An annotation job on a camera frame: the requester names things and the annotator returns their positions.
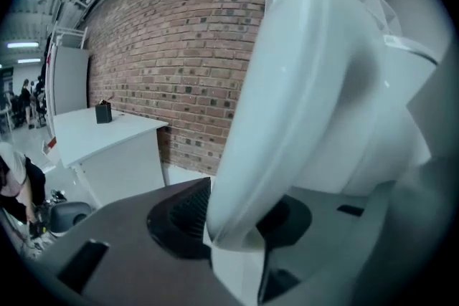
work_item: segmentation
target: person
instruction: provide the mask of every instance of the person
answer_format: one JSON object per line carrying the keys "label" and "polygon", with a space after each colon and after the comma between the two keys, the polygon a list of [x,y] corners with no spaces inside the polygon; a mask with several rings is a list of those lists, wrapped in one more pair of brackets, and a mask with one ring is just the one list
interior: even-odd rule
{"label": "person", "polygon": [[28,157],[0,142],[0,207],[22,223],[35,223],[34,206],[44,202],[46,177]]}
{"label": "person", "polygon": [[31,110],[32,110],[30,107],[30,99],[32,98],[32,96],[30,95],[30,92],[29,92],[29,80],[25,80],[24,84],[22,85],[21,97],[22,97],[22,103],[24,104],[24,108],[26,110],[27,125],[29,126],[29,129],[33,129],[35,128],[35,126],[32,125],[30,122],[30,115],[31,115]]}

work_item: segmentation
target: black box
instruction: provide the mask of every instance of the black box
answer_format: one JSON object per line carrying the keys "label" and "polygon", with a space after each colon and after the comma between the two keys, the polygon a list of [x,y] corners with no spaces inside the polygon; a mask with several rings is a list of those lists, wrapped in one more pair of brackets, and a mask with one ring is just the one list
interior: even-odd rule
{"label": "black box", "polygon": [[105,105],[95,106],[95,119],[98,124],[106,124],[112,120],[112,105],[106,103]]}

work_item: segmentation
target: ceiling light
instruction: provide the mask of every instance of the ceiling light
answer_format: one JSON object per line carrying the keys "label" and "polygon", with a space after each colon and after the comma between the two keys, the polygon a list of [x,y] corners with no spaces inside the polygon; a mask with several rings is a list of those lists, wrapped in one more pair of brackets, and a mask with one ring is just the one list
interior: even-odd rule
{"label": "ceiling light", "polygon": [[6,47],[13,49],[15,47],[38,47],[38,42],[10,42]]}
{"label": "ceiling light", "polygon": [[25,62],[40,62],[42,61],[41,59],[20,59],[17,62],[19,64],[24,64]]}

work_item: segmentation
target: brick wall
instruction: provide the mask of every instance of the brick wall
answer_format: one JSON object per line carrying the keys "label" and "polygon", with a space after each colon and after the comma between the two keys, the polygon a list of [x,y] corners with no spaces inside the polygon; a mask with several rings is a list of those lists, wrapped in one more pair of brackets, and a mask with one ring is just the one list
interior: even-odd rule
{"label": "brick wall", "polygon": [[265,0],[106,0],[87,18],[90,104],[169,123],[161,159],[214,174]]}

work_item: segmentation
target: floor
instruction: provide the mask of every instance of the floor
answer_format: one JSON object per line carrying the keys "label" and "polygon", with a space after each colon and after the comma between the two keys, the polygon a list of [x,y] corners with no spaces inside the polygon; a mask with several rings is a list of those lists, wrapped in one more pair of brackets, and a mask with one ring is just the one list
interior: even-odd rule
{"label": "floor", "polygon": [[[50,198],[51,190],[63,192],[68,201],[84,201],[95,208],[95,201],[91,194],[78,181],[75,172],[70,168],[64,168],[62,163],[57,165],[51,163],[42,153],[44,142],[51,140],[47,127],[29,130],[27,126],[22,126],[10,133],[2,133],[1,141],[11,143],[19,152],[24,153],[34,165],[38,166],[46,176],[45,193],[46,198]],[[27,227],[14,217],[8,216],[10,224],[13,226],[13,233],[19,237],[18,250],[26,257],[35,258],[41,251],[49,246],[54,238],[52,235],[42,236],[38,241],[22,244],[23,239],[27,238]]]}

